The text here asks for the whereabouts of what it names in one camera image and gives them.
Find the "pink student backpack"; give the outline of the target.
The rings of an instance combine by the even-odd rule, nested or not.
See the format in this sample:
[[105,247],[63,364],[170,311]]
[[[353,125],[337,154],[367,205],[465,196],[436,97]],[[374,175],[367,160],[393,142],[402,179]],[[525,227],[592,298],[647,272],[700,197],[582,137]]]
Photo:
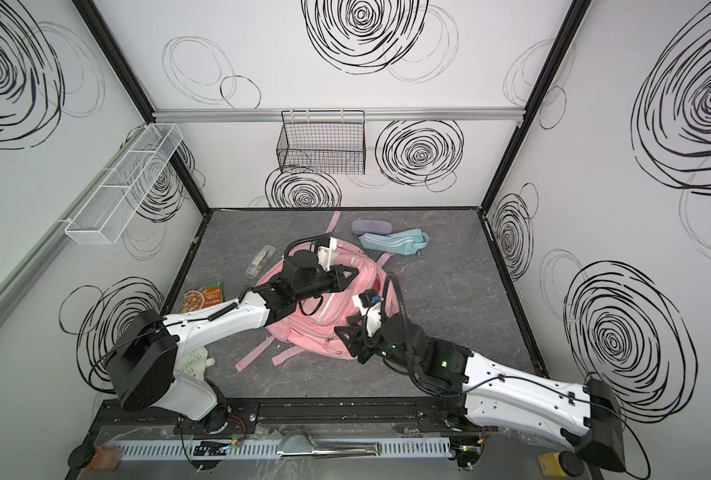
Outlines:
[[274,341],[291,344],[291,348],[274,357],[275,366],[305,351],[333,358],[352,359],[344,344],[335,334],[337,326],[348,326],[348,320],[361,319],[353,297],[369,289],[381,295],[387,274],[383,270],[391,254],[385,253],[373,260],[347,241],[338,240],[335,266],[351,266],[359,269],[359,276],[343,292],[328,293],[317,297],[298,296],[298,278],[304,269],[321,268],[318,263],[319,242],[332,237],[341,213],[337,211],[322,238],[299,240],[290,244],[284,258],[261,278],[253,288],[267,301],[271,309],[266,329],[269,337],[251,351],[239,363],[238,371],[243,371],[254,362]]

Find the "purple glasses case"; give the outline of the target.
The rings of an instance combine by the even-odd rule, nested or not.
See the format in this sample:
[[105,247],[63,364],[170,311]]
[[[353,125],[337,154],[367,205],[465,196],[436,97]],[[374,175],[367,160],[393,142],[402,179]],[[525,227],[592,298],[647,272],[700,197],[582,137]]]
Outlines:
[[393,224],[383,220],[357,219],[352,222],[351,230],[355,236],[365,234],[386,236],[393,233]]

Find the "light blue pouch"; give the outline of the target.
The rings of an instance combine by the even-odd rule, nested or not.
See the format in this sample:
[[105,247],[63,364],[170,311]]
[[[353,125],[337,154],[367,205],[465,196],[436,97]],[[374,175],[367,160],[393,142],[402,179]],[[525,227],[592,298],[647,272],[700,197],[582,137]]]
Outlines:
[[403,256],[418,254],[429,245],[429,240],[431,240],[429,234],[421,229],[411,229],[389,235],[366,233],[359,236],[359,243],[363,249]]

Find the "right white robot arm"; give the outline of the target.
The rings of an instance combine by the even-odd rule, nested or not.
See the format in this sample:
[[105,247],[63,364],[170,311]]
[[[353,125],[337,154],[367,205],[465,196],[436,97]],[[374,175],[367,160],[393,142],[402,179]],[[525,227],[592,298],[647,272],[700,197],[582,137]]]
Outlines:
[[627,473],[625,434],[633,434],[613,389],[591,378],[561,382],[497,363],[467,347],[431,337],[411,322],[395,275],[381,293],[355,297],[357,313],[337,336],[349,354],[373,357],[441,400],[451,420],[505,428],[555,441],[599,469]]

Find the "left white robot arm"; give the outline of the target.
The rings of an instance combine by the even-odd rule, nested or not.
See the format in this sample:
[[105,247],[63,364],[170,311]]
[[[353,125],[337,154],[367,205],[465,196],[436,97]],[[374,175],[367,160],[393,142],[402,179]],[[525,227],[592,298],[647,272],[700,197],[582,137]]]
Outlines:
[[336,250],[328,234],[304,238],[289,245],[279,273],[236,299],[186,314],[144,311],[95,366],[106,370],[123,410],[157,407],[202,421],[221,403],[217,390],[183,374],[178,363],[218,340],[275,324],[306,300],[346,291],[359,269]]

